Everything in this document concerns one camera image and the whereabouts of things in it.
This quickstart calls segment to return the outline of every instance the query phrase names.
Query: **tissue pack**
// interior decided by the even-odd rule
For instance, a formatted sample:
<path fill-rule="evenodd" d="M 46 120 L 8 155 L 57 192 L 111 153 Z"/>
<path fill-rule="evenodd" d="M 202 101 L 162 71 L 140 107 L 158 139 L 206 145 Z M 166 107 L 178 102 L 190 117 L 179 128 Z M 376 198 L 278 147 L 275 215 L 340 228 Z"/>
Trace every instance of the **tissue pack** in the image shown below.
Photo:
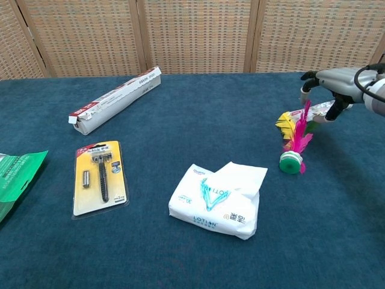
<path fill-rule="evenodd" d="M 168 203 L 170 216 L 247 240 L 257 229 L 259 189 L 266 172 L 230 162 L 213 173 L 193 164 Z"/>

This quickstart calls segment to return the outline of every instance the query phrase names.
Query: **pink feather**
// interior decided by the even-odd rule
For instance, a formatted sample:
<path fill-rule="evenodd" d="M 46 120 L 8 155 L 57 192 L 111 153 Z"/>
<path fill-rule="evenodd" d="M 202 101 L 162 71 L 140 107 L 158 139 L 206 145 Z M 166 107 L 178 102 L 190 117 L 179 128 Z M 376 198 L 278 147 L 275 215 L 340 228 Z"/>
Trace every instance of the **pink feather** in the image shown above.
<path fill-rule="evenodd" d="M 283 147 L 283 150 L 285 152 L 287 151 L 294 151 L 299 154 L 301 154 L 306 146 L 309 144 L 309 141 L 313 138 L 313 134 L 306 134 L 306 125 L 307 125 L 307 114 L 309 112 L 310 108 L 310 101 L 307 101 L 305 104 L 305 109 L 302 112 L 301 118 L 296 122 L 295 128 L 294 128 L 294 133 L 293 133 L 293 138 Z M 301 163 L 301 173 L 304 173 L 306 170 L 306 166 L 304 162 Z"/>
<path fill-rule="evenodd" d="M 307 125 L 306 118 L 307 118 L 307 113 L 309 112 L 309 108 L 310 108 L 310 101 L 307 101 L 304 112 L 301 115 L 301 118 L 295 124 L 293 144 L 292 144 L 292 151 L 294 152 L 300 153 L 301 148 L 302 148 L 302 151 L 304 150 L 304 147 L 302 145 L 303 144 L 302 139 L 306 130 L 306 125 Z"/>

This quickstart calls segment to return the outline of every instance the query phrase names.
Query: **white plastic packaging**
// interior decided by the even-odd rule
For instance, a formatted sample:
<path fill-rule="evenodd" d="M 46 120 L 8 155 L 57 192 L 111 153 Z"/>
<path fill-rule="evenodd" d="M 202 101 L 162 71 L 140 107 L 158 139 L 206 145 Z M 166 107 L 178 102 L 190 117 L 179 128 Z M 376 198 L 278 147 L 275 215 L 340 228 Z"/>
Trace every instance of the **white plastic packaging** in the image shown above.
<path fill-rule="evenodd" d="M 70 113 L 68 122 L 87 135 L 160 83 L 161 70 L 156 66 Z"/>
<path fill-rule="evenodd" d="M 168 203 L 170 216 L 247 240 L 257 230 L 259 189 L 266 172 L 230 162 L 212 173 L 193 164 Z"/>

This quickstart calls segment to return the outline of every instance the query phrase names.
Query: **green base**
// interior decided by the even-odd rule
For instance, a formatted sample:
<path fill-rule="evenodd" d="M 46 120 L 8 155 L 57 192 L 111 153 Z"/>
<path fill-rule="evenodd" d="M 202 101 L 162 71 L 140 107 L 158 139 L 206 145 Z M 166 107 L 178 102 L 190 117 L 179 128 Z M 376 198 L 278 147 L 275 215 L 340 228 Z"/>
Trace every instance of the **green base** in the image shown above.
<path fill-rule="evenodd" d="M 281 155 L 279 168 L 282 172 L 294 175 L 301 170 L 302 158 L 295 152 L 284 152 Z"/>

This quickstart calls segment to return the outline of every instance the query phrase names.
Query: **yellow feather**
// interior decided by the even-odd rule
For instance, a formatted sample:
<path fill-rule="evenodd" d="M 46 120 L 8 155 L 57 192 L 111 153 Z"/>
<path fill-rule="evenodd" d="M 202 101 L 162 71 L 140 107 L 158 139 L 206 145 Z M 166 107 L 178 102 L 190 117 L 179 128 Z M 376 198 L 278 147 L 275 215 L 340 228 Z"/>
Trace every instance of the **yellow feather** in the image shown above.
<path fill-rule="evenodd" d="M 284 140 L 293 139 L 295 123 L 291 119 L 289 112 L 285 112 L 280 116 L 276 122 L 276 127 L 281 129 Z"/>

